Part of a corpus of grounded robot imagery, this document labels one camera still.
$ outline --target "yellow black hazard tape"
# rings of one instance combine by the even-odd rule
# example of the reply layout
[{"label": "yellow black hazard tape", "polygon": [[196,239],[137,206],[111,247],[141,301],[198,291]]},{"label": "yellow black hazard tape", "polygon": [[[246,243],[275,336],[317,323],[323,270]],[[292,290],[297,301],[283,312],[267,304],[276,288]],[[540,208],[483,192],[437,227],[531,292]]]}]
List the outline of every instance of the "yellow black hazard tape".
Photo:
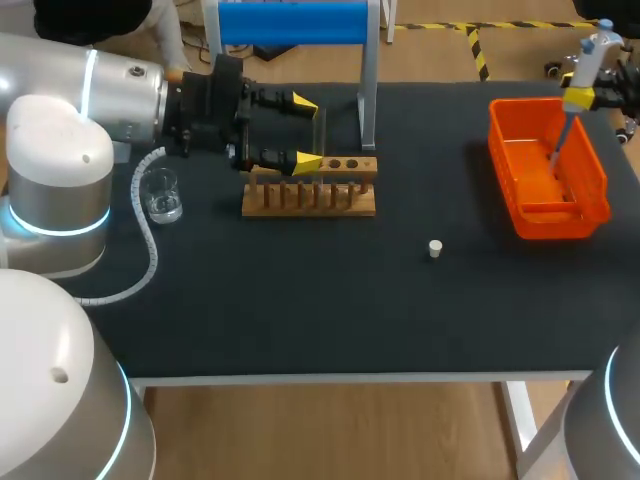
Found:
[{"label": "yellow black hazard tape", "polygon": [[478,70],[478,75],[480,75],[480,81],[486,82],[490,80],[489,69],[487,68],[487,62],[484,59],[484,53],[482,53],[482,49],[480,48],[480,39],[478,37],[478,29],[473,27],[467,27],[467,39],[469,40],[469,45],[471,46],[471,53],[473,53],[473,59],[476,62],[476,70]]},{"label": "yellow black hazard tape", "polygon": [[513,21],[513,22],[437,22],[437,23],[402,23],[396,25],[396,30],[438,30],[466,28],[593,28],[597,20],[584,22],[538,22],[538,21]]}]

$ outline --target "black table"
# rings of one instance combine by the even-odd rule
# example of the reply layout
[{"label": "black table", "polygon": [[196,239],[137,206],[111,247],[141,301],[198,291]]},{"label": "black table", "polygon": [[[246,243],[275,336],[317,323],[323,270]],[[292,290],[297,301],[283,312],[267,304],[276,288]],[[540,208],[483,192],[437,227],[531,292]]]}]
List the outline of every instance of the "black table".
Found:
[{"label": "black table", "polygon": [[[359,153],[355,89],[300,86],[329,109],[327,153]],[[580,242],[514,233],[487,151],[488,104],[548,84],[380,85],[375,218],[243,219],[222,158],[171,159],[184,215],[156,228],[152,283],[89,314],[129,376],[588,371],[640,315],[640,188],[604,116],[584,119],[612,220]],[[264,138],[290,139],[280,121]],[[118,167],[105,257],[63,286],[135,282],[146,247]],[[430,261],[427,243],[444,243]]]}]

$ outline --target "orange crate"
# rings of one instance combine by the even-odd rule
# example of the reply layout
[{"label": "orange crate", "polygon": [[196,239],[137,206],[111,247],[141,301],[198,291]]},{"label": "orange crate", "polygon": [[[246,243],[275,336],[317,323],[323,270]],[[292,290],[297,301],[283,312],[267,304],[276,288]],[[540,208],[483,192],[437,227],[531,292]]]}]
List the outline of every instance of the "orange crate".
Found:
[{"label": "orange crate", "polygon": [[607,176],[579,118],[549,170],[565,120],[560,98],[494,100],[489,117],[491,158],[520,237],[586,238],[609,220]]}]

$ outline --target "small white cap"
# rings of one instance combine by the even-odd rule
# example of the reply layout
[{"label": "small white cap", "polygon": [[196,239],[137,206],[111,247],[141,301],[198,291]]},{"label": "small white cap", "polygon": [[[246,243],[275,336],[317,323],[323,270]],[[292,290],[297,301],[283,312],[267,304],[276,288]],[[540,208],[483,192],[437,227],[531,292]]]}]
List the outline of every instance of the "small white cap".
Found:
[{"label": "small white cap", "polygon": [[429,242],[429,255],[431,258],[438,258],[442,251],[442,242],[440,240],[431,240]]}]

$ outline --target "metal frame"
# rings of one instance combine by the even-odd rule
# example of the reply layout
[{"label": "metal frame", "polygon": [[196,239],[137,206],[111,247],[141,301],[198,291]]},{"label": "metal frame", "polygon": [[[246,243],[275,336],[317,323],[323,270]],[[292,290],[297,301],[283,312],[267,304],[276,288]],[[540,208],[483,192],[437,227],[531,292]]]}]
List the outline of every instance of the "metal frame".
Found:
[{"label": "metal frame", "polygon": [[[358,88],[358,119],[363,150],[375,149],[376,99],[378,94],[378,47],[380,0],[363,0],[367,4],[367,35],[362,45],[362,68]],[[392,0],[395,16],[395,0]],[[220,0],[203,0],[205,32],[211,56],[224,53],[220,26]]]},{"label": "metal frame", "polygon": [[509,426],[514,442],[520,480],[545,478],[549,469],[565,459],[570,480],[578,480],[566,454],[564,414],[574,386],[563,397],[545,424],[536,427],[526,380],[576,380],[589,376],[588,371],[557,372],[469,372],[469,373],[378,373],[378,374],[300,374],[300,375],[229,375],[211,377],[132,378],[136,392],[144,400],[152,387],[196,387],[223,385],[286,385],[335,383],[433,383],[433,382],[501,382]]},{"label": "metal frame", "polygon": [[396,10],[398,9],[398,0],[382,0],[382,13],[384,15],[384,24],[387,27],[387,43],[393,43],[393,34],[396,31]]}]

